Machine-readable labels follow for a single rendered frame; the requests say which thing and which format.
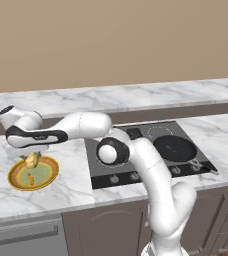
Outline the black frying pan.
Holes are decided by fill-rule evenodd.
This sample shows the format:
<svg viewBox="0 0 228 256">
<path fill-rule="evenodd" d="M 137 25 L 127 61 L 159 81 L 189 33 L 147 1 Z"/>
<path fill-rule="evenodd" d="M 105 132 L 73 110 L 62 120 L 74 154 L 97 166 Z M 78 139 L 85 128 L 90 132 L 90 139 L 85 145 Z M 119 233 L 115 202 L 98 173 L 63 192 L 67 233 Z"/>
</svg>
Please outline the black frying pan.
<svg viewBox="0 0 228 256">
<path fill-rule="evenodd" d="M 219 174 L 213 167 L 208 167 L 205 163 L 202 163 L 197 159 L 197 147 L 193 142 L 185 138 L 175 135 L 164 135 L 156 138 L 153 145 L 163 159 L 172 162 L 172 165 L 169 166 L 170 171 L 174 166 L 178 166 L 181 169 L 180 175 L 175 175 L 171 171 L 174 177 L 204 173 Z M 200 171 L 198 173 L 193 172 L 191 164 L 199 165 Z"/>
</svg>

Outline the yellow and green plate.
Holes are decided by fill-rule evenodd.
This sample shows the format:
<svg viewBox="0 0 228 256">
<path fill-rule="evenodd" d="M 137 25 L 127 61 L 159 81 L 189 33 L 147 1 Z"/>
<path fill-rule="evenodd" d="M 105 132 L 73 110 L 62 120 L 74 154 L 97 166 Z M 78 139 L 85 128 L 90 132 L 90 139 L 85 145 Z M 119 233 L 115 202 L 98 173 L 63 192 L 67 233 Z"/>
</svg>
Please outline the yellow and green plate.
<svg viewBox="0 0 228 256">
<path fill-rule="evenodd" d="M 28 173 L 34 178 L 30 186 Z M 8 183 L 20 191 L 35 191 L 51 184 L 59 174 L 59 164 L 51 157 L 42 155 L 35 168 L 27 168 L 24 160 L 17 162 L 9 171 Z"/>
</svg>

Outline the grey dishwasher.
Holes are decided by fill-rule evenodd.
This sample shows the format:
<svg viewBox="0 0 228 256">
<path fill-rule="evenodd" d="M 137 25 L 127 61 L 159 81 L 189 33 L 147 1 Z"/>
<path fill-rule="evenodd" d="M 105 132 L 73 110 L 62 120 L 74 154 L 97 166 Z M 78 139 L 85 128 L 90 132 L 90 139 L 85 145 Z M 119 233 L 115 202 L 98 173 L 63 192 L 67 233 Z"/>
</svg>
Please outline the grey dishwasher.
<svg viewBox="0 0 228 256">
<path fill-rule="evenodd" d="M 57 225 L 55 236 L 0 245 L 0 256 L 69 256 L 61 218 L 0 227 L 0 230 L 30 225 Z"/>
</svg>

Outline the black hob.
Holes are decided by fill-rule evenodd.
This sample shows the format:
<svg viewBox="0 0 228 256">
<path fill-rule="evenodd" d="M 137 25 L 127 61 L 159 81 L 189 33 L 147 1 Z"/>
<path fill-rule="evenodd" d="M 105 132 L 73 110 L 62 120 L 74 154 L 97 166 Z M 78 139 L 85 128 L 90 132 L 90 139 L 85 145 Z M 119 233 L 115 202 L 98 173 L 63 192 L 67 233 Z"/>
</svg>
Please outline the black hob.
<svg viewBox="0 0 228 256">
<path fill-rule="evenodd" d="M 152 144 L 156 138 L 164 135 L 175 135 L 193 142 L 188 134 L 181 128 L 181 126 L 176 121 L 121 125 L 119 126 L 119 129 L 125 131 L 131 139 L 144 137 L 149 139 Z M 110 167 L 100 163 L 96 157 L 97 144 L 98 142 L 93 139 L 85 140 L 91 184 L 93 189 L 109 188 L 141 182 L 141 178 L 138 181 L 133 181 L 130 178 L 130 175 L 136 171 L 133 165 L 129 162 L 119 166 Z M 196 144 L 195 146 L 198 150 L 197 159 L 200 162 L 205 163 L 208 167 L 213 167 L 215 170 L 217 170 L 216 167 L 208 160 L 208 158 L 203 154 L 203 152 L 198 148 Z M 165 159 L 164 161 L 169 169 L 169 166 L 172 165 L 172 162 L 169 162 Z M 119 178 L 119 182 L 116 184 L 112 184 L 110 182 L 110 177 L 113 175 L 116 175 Z"/>
</svg>

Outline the brown cupboard door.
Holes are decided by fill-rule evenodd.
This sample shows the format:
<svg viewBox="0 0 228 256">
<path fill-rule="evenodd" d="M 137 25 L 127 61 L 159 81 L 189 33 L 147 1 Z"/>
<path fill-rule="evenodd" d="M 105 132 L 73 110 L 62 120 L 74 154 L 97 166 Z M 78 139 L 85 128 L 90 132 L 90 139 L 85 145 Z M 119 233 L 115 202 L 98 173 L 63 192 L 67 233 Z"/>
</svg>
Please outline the brown cupboard door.
<svg viewBox="0 0 228 256">
<path fill-rule="evenodd" d="M 215 225 L 206 243 L 205 250 L 200 252 L 207 229 L 214 215 L 221 194 L 224 194 L 225 201 L 217 217 Z M 188 252 L 189 256 L 209 256 L 214 242 L 228 215 L 228 186 L 207 189 L 197 192 L 197 200 L 191 216 L 184 229 L 181 245 Z"/>
<path fill-rule="evenodd" d="M 141 256 L 146 218 L 146 200 L 63 213 L 69 256 Z"/>
</svg>

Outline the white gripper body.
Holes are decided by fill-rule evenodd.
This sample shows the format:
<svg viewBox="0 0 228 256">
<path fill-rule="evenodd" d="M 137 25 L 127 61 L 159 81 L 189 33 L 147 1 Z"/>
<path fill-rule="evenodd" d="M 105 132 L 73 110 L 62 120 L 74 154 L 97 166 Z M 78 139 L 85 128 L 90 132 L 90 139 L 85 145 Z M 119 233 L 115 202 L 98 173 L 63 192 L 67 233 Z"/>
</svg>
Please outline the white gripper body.
<svg viewBox="0 0 228 256">
<path fill-rule="evenodd" d="M 49 148 L 48 145 L 36 145 L 36 146 L 29 146 L 26 148 L 15 148 L 10 145 L 6 146 L 6 154 L 9 159 L 14 159 L 21 156 L 27 156 L 30 153 L 34 152 L 42 152 Z"/>
</svg>

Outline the yellow-brown potato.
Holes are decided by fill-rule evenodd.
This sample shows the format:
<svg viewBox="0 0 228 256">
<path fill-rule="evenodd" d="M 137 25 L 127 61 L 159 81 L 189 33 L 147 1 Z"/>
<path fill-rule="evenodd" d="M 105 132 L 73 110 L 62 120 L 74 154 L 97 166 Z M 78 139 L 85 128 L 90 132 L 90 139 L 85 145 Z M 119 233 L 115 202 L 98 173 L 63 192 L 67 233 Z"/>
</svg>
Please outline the yellow-brown potato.
<svg viewBox="0 0 228 256">
<path fill-rule="evenodd" d="M 35 168 L 38 165 L 41 154 L 39 152 L 30 153 L 25 159 L 27 168 Z"/>
</svg>

